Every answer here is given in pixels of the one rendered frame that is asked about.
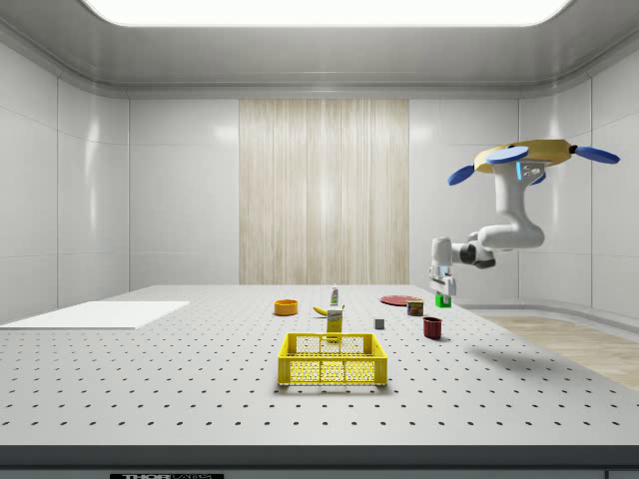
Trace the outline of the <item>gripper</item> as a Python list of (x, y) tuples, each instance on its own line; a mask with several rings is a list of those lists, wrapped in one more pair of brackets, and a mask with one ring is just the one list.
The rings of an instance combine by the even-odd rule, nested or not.
[(450, 274), (432, 274), (430, 276), (429, 286), (437, 294), (440, 294), (442, 296), (452, 297), (456, 295), (455, 278)]

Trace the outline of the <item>yellow basket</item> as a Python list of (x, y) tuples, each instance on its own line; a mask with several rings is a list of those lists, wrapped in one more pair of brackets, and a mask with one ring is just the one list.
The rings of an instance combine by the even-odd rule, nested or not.
[(373, 333), (286, 334), (279, 384), (387, 384), (387, 355)]

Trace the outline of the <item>drone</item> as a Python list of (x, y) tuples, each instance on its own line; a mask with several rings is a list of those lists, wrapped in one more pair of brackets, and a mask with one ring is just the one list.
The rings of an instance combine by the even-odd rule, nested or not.
[(551, 167), (567, 161), (572, 155), (603, 164), (617, 164), (620, 161), (620, 158), (612, 153), (591, 147), (570, 145), (565, 140), (515, 142), (480, 152), (472, 165), (451, 174), (447, 182), (453, 186), (465, 181), (475, 172), (492, 173), (494, 165), (510, 162), (534, 161)]

